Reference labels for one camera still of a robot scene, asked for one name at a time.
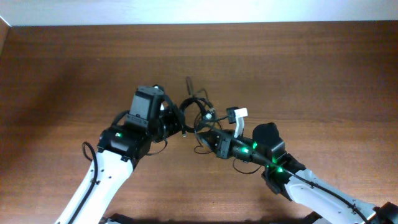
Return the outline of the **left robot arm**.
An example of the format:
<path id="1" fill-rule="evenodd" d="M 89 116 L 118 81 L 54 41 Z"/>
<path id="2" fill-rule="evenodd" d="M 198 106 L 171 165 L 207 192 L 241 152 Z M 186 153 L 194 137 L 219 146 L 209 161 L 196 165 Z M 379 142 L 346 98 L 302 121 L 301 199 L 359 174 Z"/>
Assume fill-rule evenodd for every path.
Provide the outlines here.
<path id="1" fill-rule="evenodd" d="M 99 223 L 116 192 L 152 143 L 184 132 L 183 117 L 161 86 L 139 86 L 129 110 L 118 114 L 99 137 L 90 168 L 57 223 Z"/>

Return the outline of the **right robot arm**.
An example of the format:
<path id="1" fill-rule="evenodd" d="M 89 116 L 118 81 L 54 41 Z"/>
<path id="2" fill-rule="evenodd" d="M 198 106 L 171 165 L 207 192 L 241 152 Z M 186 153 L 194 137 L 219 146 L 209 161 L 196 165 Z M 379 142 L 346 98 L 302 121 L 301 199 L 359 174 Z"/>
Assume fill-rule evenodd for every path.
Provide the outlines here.
<path id="1" fill-rule="evenodd" d="M 397 223 L 397 205 L 387 202 L 378 207 L 345 194 L 286 152 L 274 123 L 256 126 L 251 138 L 216 128 L 197 136 L 222 159 L 234 157 L 263 166 L 268 188 L 311 209 L 318 215 L 315 223 Z"/>

